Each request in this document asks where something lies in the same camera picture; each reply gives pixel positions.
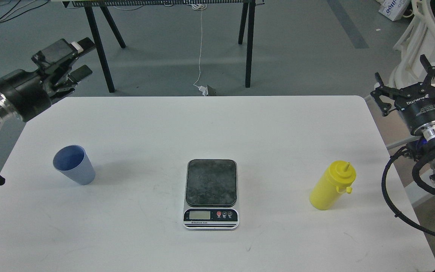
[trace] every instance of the digital kitchen scale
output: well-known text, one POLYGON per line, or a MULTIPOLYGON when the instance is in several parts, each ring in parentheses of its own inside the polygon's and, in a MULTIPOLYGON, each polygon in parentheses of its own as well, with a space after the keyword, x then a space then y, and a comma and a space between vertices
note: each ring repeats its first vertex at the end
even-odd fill
POLYGON ((195 159, 188 164, 184 226, 235 229, 239 224, 236 162, 195 159))

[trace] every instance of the black table leg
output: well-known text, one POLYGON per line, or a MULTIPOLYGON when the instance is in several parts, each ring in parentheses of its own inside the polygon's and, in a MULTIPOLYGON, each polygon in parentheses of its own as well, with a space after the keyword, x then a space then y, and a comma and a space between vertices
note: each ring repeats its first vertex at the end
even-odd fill
POLYGON ((243 44, 243 37, 245 35, 248 7, 249 7, 249 3, 243 3, 243 12, 241 13, 241 24, 239 26, 239 38, 238 38, 238 44, 240 45, 243 44))
POLYGON ((254 36, 254 11, 256 7, 256 0, 249 3, 249 16, 248 16, 248 37, 247 37, 247 50, 246 50, 246 79, 245 87, 251 86, 251 61, 253 59, 253 36, 254 36))
POLYGON ((100 64, 102 65, 103 75, 105 76, 105 81, 107 82, 107 87, 109 93, 115 93, 114 82, 112 81, 112 75, 110 74, 110 69, 108 67, 107 58, 105 57, 105 51, 103 51, 102 40, 100 39, 100 34, 97 28, 97 22, 95 22, 95 15, 93 14, 92 7, 85 7, 86 18, 88 19, 88 24, 90 25, 90 30, 92 31, 93 41, 95 42, 95 47, 97 48, 98 57, 100 59, 100 64))
POLYGON ((114 19, 112 18, 110 12, 108 11, 108 7, 100 7, 100 9, 102 9, 103 15, 105 16, 105 19, 107 19, 107 22, 110 28, 112 29, 115 38, 117 38, 117 41, 119 42, 119 45, 121 46, 121 48, 125 48, 126 47, 125 42, 122 38, 122 35, 119 32, 119 29, 117 28, 117 25, 114 22, 114 19))

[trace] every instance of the blue cup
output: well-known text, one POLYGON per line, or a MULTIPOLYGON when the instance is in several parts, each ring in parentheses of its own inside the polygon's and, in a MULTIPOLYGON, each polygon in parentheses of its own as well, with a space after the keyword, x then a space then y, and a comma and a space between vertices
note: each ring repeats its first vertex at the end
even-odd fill
POLYGON ((87 185, 95 179, 95 170, 81 146, 62 148, 53 158, 53 167, 81 185, 87 185))

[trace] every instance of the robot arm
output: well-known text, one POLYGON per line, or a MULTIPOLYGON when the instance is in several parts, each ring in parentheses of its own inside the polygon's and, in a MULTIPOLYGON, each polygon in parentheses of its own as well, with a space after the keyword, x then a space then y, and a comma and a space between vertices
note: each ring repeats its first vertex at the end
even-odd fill
POLYGON ((419 175, 419 171, 426 164, 429 164, 433 170, 430 180, 435 185, 435 87, 431 85, 435 77, 435 66, 430 65, 425 55, 421 55, 421 63, 427 71, 423 82, 398 90, 384 86, 380 75, 376 73, 379 86, 371 92, 371 96, 379 106, 383 116, 397 110, 410 134, 420 136, 419 140, 403 147, 401 155, 416 162, 412 169, 414 182, 428 193, 435 195, 435 187, 426 184, 419 175), (382 95, 394 100, 394 109, 391 110, 392 105, 380 99, 382 95))
MULTIPOLYGON (((73 43, 60 39, 31 57, 38 66, 35 71, 18 69, 1 77, 0 126, 13 116, 28 122, 73 93, 92 71, 84 65, 70 72, 71 67, 94 48, 90 38, 73 43)), ((4 183, 5 179, 0 176, 0 185, 4 183)))

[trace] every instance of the bottle cap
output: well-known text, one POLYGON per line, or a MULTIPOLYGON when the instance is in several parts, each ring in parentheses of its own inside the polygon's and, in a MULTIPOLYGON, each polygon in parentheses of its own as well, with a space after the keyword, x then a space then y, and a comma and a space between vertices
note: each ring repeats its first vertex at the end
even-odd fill
POLYGON ((346 188, 355 181, 357 173, 350 162, 335 161, 328 167, 326 176, 334 186, 346 188))

